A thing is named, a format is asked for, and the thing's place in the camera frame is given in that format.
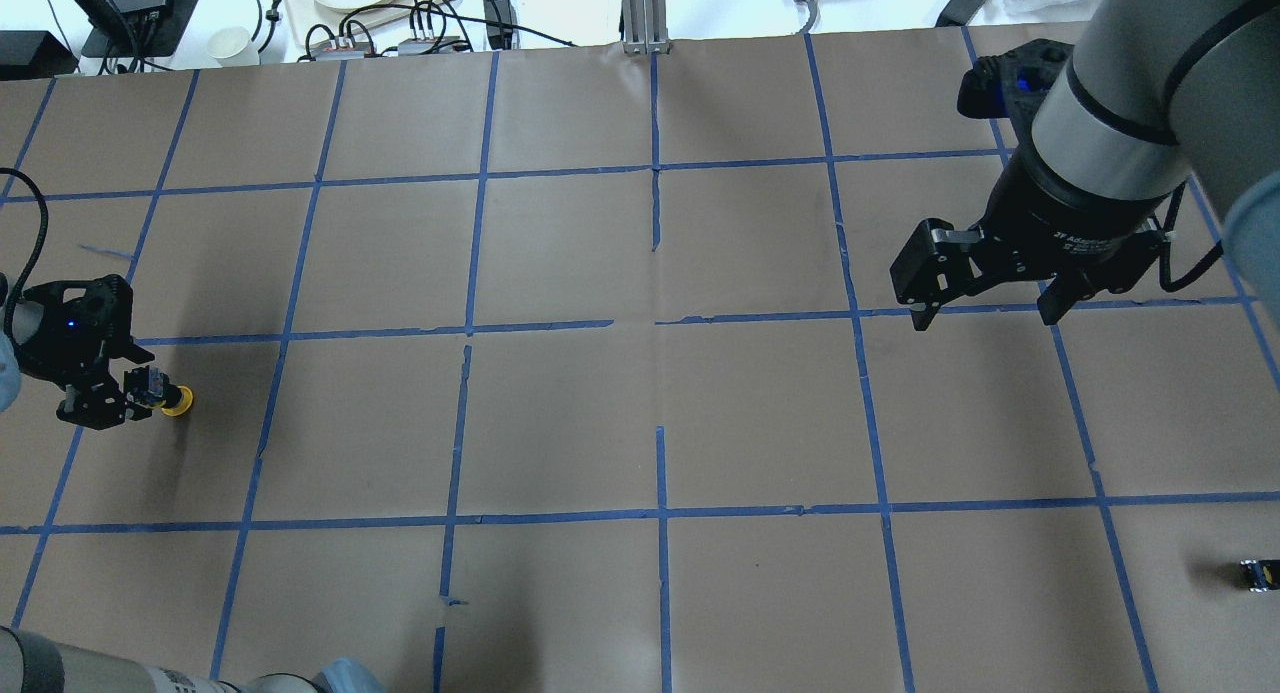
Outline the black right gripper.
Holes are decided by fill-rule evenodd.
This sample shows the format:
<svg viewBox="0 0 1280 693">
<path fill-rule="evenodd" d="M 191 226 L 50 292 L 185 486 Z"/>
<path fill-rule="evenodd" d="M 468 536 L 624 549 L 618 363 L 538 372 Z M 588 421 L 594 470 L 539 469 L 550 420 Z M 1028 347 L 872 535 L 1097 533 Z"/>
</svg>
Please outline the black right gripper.
<svg viewBox="0 0 1280 693">
<path fill-rule="evenodd" d="M 914 330 L 957 298 L 1021 281 L 1050 282 L 1038 313 L 1055 327 L 1100 292 L 1128 292 L 1155 265 L 1171 136 L 1108 110 L 1076 72 L 1070 44 L 1032 40 L 980 58 L 957 110 L 1007 119 L 1018 146 L 974 231 L 927 218 L 890 265 Z"/>
</svg>

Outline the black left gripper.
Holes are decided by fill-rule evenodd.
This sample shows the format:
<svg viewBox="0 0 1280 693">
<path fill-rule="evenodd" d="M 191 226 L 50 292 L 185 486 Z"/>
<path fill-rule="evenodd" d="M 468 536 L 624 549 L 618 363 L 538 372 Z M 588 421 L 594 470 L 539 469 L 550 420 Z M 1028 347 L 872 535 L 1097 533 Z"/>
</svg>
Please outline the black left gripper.
<svg viewBox="0 0 1280 693">
<path fill-rule="evenodd" d="M 151 364 L 132 336 L 133 289 L 118 274 L 55 281 L 8 297 L 8 338 L 23 374 L 64 393 L 58 420 L 106 430 L 154 415 L 128 398 L 111 374 L 114 360 Z"/>
</svg>

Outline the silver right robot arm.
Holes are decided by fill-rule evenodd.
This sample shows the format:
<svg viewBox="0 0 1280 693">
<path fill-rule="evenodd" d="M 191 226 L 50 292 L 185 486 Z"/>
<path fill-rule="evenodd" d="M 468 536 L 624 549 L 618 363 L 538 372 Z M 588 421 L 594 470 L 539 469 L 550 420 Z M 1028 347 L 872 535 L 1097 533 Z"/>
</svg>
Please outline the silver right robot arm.
<svg viewBox="0 0 1280 693">
<path fill-rule="evenodd" d="M 1018 145 L 977 223 L 928 218 L 891 264 L 916 330 L 1012 282 L 1047 284 L 1048 325 L 1132 289 L 1189 179 L 1220 220 L 1207 264 L 1228 260 L 1277 316 L 1277 0 L 1102 0 L 1075 44 L 980 58 L 957 111 L 1009 120 Z"/>
</svg>

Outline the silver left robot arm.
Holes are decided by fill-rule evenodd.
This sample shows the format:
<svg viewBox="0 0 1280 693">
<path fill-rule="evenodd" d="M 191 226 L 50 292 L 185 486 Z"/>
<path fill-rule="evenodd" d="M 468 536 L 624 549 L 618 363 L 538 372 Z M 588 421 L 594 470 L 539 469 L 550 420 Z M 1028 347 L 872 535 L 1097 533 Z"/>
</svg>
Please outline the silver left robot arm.
<svg viewBox="0 0 1280 693">
<path fill-rule="evenodd" d="M 61 421 L 106 430 L 155 412 L 184 415 L 195 395 L 154 365 L 131 333 L 132 289 L 124 278 L 29 286 L 3 282 L 3 405 L 27 379 L 63 395 Z M 380 692 L 361 662 L 337 658 L 307 678 L 271 673 L 233 683 L 63 644 L 35 632 L 3 629 L 5 692 Z"/>
</svg>

